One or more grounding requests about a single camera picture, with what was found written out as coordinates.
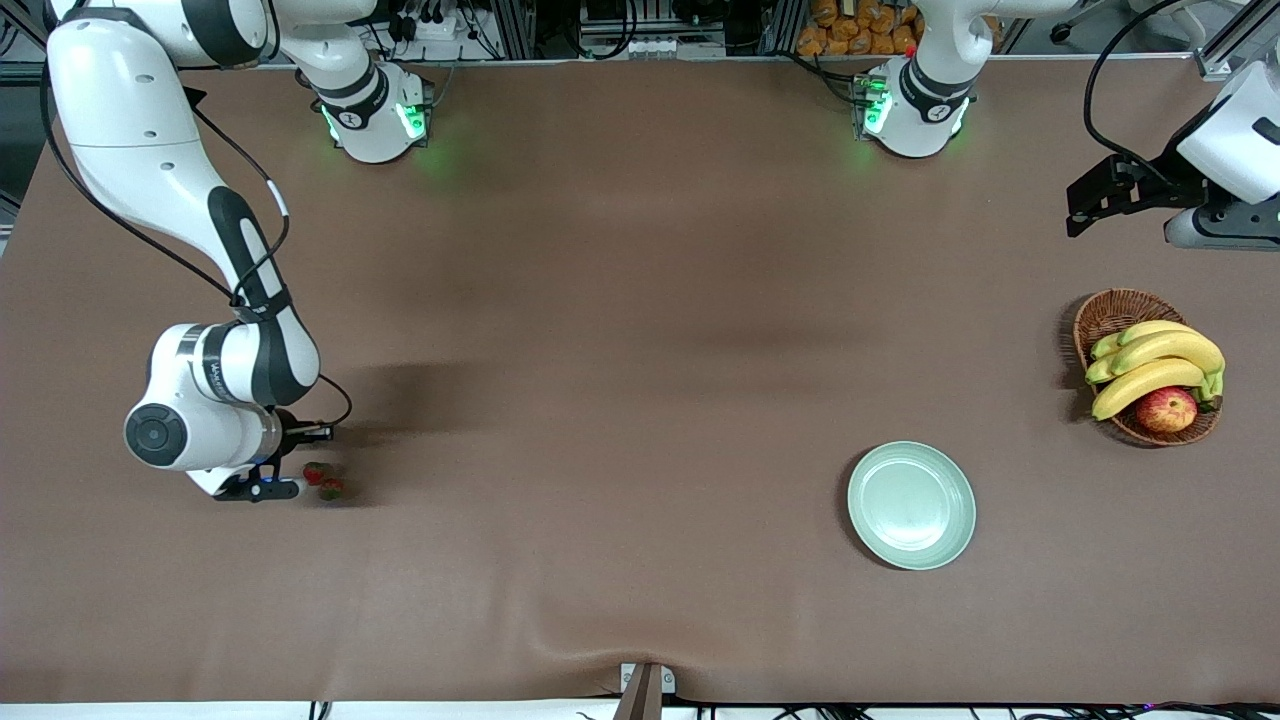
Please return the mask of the pale green plate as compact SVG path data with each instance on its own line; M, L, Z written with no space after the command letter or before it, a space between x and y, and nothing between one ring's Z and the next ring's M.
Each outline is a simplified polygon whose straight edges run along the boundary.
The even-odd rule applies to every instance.
M904 571L959 559L977 532L977 497L945 452L899 439L870 448L847 474L847 518L867 550Z

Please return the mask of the brown wicker basket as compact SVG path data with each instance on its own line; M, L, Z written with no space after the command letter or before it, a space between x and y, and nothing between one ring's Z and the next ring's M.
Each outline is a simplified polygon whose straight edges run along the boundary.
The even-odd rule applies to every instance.
M1098 340L1124 331L1137 323L1149 320L1169 320L1190 327L1172 305L1146 291L1112 288L1085 299L1076 310L1071 324L1071 338L1084 379L1085 369L1094 361L1091 357L1091 348ZM1183 387L1196 396L1199 404L1199 415L1189 428L1181 432L1172 434L1146 432L1135 420L1134 410L1139 400L1125 407L1116 416L1102 423L1111 423L1140 447L1172 447L1194 443L1203 439L1217 424L1222 401L1224 373L1225 369L1220 373L1206 375L1204 383L1201 387ZM1088 384L1093 392L1092 404L1105 384Z

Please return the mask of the red apple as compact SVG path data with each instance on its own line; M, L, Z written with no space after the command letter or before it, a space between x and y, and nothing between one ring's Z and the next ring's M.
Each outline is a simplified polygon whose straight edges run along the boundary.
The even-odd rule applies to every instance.
M1152 391L1135 404L1135 421L1146 432L1172 434L1189 428L1199 415L1196 396L1183 387Z

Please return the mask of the bag of orange buns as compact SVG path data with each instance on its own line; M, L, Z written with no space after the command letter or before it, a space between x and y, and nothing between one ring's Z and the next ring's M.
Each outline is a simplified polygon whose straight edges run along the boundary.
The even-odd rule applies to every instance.
M809 0L800 56L910 55L925 20L910 0Z

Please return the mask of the brown table cloth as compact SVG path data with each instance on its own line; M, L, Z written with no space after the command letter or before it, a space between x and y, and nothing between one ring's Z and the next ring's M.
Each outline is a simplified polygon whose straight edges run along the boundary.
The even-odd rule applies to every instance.
M278 260L355 402L346 495L223 503L122 427L223 297L42 155L0 256L0 702L594 696L1280 702L1280 252L1165 211L1065 234L1101 159L1083 60L1001 60L960 136L858 142L782 61L465 67L366 167L288 70L192 74L282 187ZM1153 293L1225 356L1220 418L1140 447L1071 329ZM899 439L975 493L932 571L849 471Z

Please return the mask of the white power strip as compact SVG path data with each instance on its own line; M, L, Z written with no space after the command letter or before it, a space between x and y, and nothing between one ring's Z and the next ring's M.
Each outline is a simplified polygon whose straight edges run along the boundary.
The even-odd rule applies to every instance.
M388 29L396 31L398 42L454 42L466 24L456 5L439 1L401 9Z

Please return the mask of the metal table clamp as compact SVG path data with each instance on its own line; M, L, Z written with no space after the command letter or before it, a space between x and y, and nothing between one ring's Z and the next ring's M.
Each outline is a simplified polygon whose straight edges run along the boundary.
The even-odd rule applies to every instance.
M675 671L662 664L622 664L620 692L612 720L662 720L664 697L676 693Z

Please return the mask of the aluminium frame post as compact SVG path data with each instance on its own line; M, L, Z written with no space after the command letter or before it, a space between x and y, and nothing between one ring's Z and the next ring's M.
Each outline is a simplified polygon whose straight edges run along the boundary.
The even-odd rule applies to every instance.
M1256 60L1280 56L1280 0L1233 0L1231 19L1196 53L1199 76L1225 82Z

